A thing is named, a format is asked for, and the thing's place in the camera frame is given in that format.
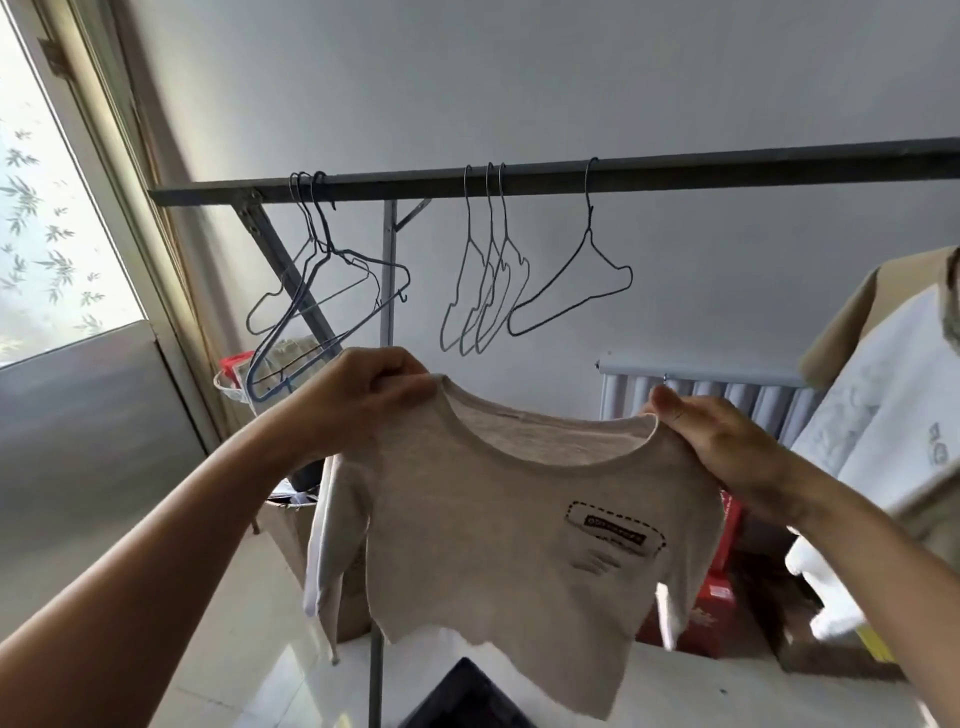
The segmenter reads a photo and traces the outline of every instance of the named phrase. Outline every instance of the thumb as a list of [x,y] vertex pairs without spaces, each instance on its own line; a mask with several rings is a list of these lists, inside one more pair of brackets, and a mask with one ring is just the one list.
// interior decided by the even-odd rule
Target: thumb
[[401,412],[429,400],[437,391],[437,381],[429,374],[384,376],[373,395],[386,414]]
[[684,401],[664,384],[658,384],[650,393],[650,400],[643,408],[653,412],[660,420],[684,437],[694,441],[709,427],[709,418],[690,402]]

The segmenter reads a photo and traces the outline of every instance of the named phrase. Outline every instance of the forearm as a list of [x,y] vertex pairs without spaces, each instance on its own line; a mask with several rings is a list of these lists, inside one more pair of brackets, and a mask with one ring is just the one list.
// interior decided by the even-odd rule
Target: forearm
[[5,723],[149,722],[245,529],[287,472],[265,424],[220,447],[0,645]]
[[799,530],[887,643],[941,725],[960,726],[960,577],[860,494],[823,474]]

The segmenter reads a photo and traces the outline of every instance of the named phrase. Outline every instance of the gray wall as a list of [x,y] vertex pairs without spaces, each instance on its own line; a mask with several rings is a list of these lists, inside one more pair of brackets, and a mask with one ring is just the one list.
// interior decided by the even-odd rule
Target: gray wall
[[[955,0],[132,5],[195,180],[960,133]],[[956,242],[958,195],[948,182],[597,195],[597,242],[634,265],[633,289],[465,360],[437,345],[464,203],[436,202],[399,239],[414,282],[396,340],[478,394],[588,417],[604,352],[792,371],[871,267]],[[509,209],[532,285],[544,282],[580,240],[583,201],[514,198]],[[473,210],[486,241],[486,205]],[[271,214],[296,248],[296,210]],[[379,205],[344,205],[335,239],[374,253],[380,217]],[[228,292],[221,315],[242,327],[273,277],[231,210],[206,223],[211,285]],[[612,281],[589,256],[570,273],[543,311]],[[317,292],[350,275],[331,270]],[[345,328],[371,299],[355,289],[325,311]],[[352,341],[376,336],[370,325]]]

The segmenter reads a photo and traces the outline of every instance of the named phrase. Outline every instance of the clothes rack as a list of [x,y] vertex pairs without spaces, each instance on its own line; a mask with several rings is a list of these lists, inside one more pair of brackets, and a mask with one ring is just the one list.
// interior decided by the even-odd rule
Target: clothes rack
[[[508,165],[502,194],[559,195],[583,192],[587,161],[560,161]],[[467,194],[486,197],[486,165],[467,173]],[[851,182],[919,182],[960,179],[960,137],[788,147],[709,154],[600,159],[590,167],[590,192],[769,187]],[[499,195],[499,181],[491,179],[491,194]],[[382,259],[396,261],[396,234],[432,199],[464,195],[464,168],[325,176],[313,186],[298,182],[301,199],[318,202],[383,201]],[[301,283],[264,205],[296,201],[288,178],[190,182],[153,189],[158,206],[230,205],[250,232],[260,252],[293,295]],[[397,221],[398,200],[421,200]],[[394,293],[393,268],[383,266],[383,297]],[[312,296],[300,303],[304,322],[318,341],[335,334]],[[394,343],[394,306],[380,312],[380,344]],[[340,347],[331,348],[332,357]],[[376,624],[371,632],[371,728],[380,728],[383,693],[383,635]]]

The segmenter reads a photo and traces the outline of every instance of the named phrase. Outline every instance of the radiator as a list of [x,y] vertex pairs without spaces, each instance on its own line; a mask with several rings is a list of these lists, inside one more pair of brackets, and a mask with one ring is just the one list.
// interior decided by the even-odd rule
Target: radiator
[[644,366],[613,357],[597,362],[603,375],[600,419],[635,415],[660,383],[680,395],[714,395],[730,400],[741,412],[788,448],[820,403],[822,394],[798,376],[749,370],[715,371]]

